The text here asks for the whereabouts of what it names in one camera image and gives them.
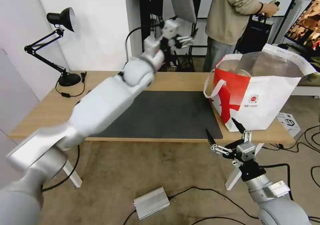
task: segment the wooden table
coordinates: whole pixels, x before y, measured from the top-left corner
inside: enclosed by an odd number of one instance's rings
[[[117,72],[90,71],[85,81],[85,91],[79,97],[64,98],[53,89],[12,131],[9,135],[12,139],[24,139],[40,127],[54,126],[67,121],[72,113],[74,105],[86,95],[88,90],[95,88],[107,77]],[[208,73],[169,73],[158,72],[155,80],[148,88],[150,91],[203,91],[204,81]],[[65,93],[79,94],[83,83],[72,87],[59,87],[58,90]],[[239,132],[229,132],[215,111],[217,121],[223,138],[217,139],[218,144],[224,145],[241,138]],[[87,141],[150,141],[150,142],[207,142],[206,139],[153,139],[153,138],[107,138],[88,137]],[[275,119],[267,130],[253,131],[254,143],[284,143],[293,144],[294,139],[285,130],[282,124]]]

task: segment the cardboard box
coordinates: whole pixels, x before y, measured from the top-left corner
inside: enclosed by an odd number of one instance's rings
[[[278,113],[277,118],[292,137],[300,132],[300,127],[292,114]]]

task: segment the bag handle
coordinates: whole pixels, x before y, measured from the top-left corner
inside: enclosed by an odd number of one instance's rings
[[[217,83],[216,87],[212,91],[211,95],[207,95],[206,90],[207,90],[207,87],[208,87],[209,79],[210,79],[210,75],[207,77],[206,81],[204,82],[204,88],[203,88],[203,94],[207,99],[211,99],[211,98],[215,97],[219,93],[219,91],[222,88],[222,86],[227,84],[226,81],[219,80],[219,82]]]

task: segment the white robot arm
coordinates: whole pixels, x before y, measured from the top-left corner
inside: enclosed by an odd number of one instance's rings
[[[116,76],[107,78],[83,97],[67,122],[38,129],[7,155],[11,165],[24,172],[24,177],[0,190],[1,224],[38,223],[43,203],[42,186],[64,167],[67,157],[63,150],[105,130],[152,83],[165,59],[161,50],[163,43],[167,43],[169,49],[174,45],[173,40],[180,47],[193,43],[192,37],[177,36],[178,27],[174,19],[167,20],[162,36],[158,40],[148,37],[142,56],[126,63]]]
[[[252,199],[259,205],[259,219],[264,225],[311,225],[306,212],[294,201],[284,197],[290,188],[284,181],[273,183],[266,171],[255,161],[256,146],[251,143],[251,131],[233,119],[242,133],[242,138],[219,146],[206,130],[211,150],[224,158],[232,159],[232,164],[242,173],[241,179],[248,187]]]

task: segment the white table leg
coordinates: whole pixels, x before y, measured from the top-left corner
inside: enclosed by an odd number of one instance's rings
[[[67,160],[65,166],[63,167],[63,170],[65,171],[65,173],[67,174],[67,176],[69,176],[69,174],[71,173],[71,171],[73,170],[73,166],[71,165],[71,163],[69,162],[69,160]],[[76,171],[73,172],[73,174],[70,176],[71,181],[73,182],[73,184],[76,187],[81,187],[82,184],[82,180],[79,177],[79,175],[77,174]]]
[[[233,186],[236,184],[236,182],[241,178],[242,172],[239,168],[235,168],[232,172],[232,174],[229,176],[225,186],[227,190],[231,190]]]
[[[264,145],[264,143],[259,143],[259,144],[256,146],[256,152],[255,152],[254,156],[257,156],[257,153],[260,151],[260,149],[262,148],[263,145]]]
[[[256,151],[254,156],[257,156],[257,153],[260,151],[260,149],[262,148],[262,146],[264,145],[264,143],[259,143],[256,146]],[[239,168],[235,168],[233,170],[233,172],[231,173],[231,175],[229,176],[227,182],[225,183],[226,189],[227,190],[231,190],[233,188],[233,186],[236,184],[236,182],[241,178],[241,171]]]

